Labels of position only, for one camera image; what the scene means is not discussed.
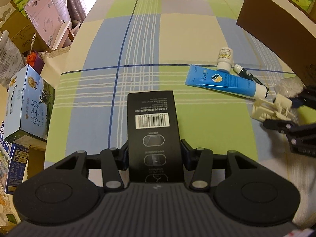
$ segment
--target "printed icon on black box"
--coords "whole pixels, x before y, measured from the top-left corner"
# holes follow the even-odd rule
[[[167,161],[164,154],[152,154],[147,155],[144,158],[144,163],[146,166],[162,166]]]
[[[161,146],[165,143],[165,138],[161,134],[146,135],[143,144],[146,147]]]
[[[165,174],[153,174],[148,175],[145,178],[146,183],[166,183],[168,182],[168,177]]]

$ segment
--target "white barcode label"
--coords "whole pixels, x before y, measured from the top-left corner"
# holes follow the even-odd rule
[[[136,115],[135,120],[136,129],[170,126],[168,113]]]

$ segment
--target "blue and white box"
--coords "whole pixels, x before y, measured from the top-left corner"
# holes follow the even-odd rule
[[[0,185],[4,192],[13,194],[22,183],[28,148],[3,140],[4,123],[0,128]]]
[[[46,148],[55,90],[30,65],[10,82],[4,140],[24,147]]]

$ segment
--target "tablecloth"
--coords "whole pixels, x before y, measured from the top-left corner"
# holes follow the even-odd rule
[[[184,85],[190,64],[215,68],[219,49],[270,88],[292,70],[236,25],[243,0],[97,0],[78,32],[56,91],[45,166],[76,150],[99,153],[127,140],[127,94],[173,90],[180,137],[217,154],[237,150],[292,181],[294,221],[315,221],[316,163],[250,118],[252,100]],[[315,121],[303,108],[301,122]]]

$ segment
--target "clear plastic wrapper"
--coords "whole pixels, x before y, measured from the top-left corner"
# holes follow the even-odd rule
[[[9,88],[11,78],[25,66],[25,58],[4,31],[0,37],[0,84]]]
[[[304,84],[299,77],[283,78],[274,86],[274,91],[291,98],[303,91]]]

